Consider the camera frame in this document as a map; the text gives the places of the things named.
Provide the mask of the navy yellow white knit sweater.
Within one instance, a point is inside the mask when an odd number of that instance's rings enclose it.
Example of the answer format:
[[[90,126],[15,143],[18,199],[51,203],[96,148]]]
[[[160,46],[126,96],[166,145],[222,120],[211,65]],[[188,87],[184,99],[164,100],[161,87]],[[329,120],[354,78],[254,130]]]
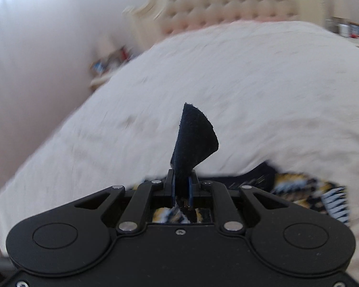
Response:
[[[193,105],[185,104],[170,166],[180,174],[189,174],[218,149],[217,135],[207,117]],[[259,188],[350,225],[350,207],[345,186],[309,174],[280,173],[266,161],[246,174],[204,176],[199,180],[220,182],[229,190],[239,190],[243,185]]]

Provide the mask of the cream white bedspread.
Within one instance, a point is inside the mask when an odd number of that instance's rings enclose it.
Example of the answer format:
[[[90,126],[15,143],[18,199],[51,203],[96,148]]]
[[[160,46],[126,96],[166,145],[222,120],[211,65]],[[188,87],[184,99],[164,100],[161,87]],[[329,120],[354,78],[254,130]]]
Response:
[[[122,67],[0,191],[0,255],[19,221],[167,173],[185,103],[219,150],[199,175],[262,161],[345,185],[359,281],[359,49],[307,22],[236,22],[170,37]]]

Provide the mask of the left bedside table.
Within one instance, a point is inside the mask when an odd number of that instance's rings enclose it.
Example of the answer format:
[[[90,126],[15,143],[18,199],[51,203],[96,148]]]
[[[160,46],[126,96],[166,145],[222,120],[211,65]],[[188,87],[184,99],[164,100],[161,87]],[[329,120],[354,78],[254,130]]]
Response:
[[[106,84],[121,67],[133,58],[133,53],[126,46],[117,46],[108,35],[99,37],[95,53],[97,53],[97,58],[89,67],[93,75],[89,84],[92,92]]]

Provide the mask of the bedside table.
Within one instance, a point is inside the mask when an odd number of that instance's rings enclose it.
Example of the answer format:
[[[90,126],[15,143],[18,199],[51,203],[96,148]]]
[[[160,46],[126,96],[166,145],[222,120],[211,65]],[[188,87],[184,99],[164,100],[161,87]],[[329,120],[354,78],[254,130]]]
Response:
[[[95,53],[97,53],[97,58],[89,67],[93,75],[89,84],[92,92],[106,84],[121,67],[133,58],[133,53],[126,46],[117,46],[108,35],[99,37]]]
[[[359,48],[359,24],[343,17],[330,17],[326,19],[325,27]]]

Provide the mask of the tufted cream headboard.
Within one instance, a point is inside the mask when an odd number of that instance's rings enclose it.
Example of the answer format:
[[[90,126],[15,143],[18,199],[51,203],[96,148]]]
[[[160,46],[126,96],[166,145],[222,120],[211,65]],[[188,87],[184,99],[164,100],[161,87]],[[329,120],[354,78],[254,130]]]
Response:
[[[324,24],[323,0],[147,0],[124,10],[142,48],[174,34],[237,21]]]

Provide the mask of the right bedside table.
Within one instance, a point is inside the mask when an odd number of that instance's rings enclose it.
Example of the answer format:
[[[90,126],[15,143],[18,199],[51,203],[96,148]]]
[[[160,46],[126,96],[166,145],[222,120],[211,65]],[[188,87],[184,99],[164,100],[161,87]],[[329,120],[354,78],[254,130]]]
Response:
[[[359,48],[359,24],[343,17],[330,17],[326,19],[325,27]]]

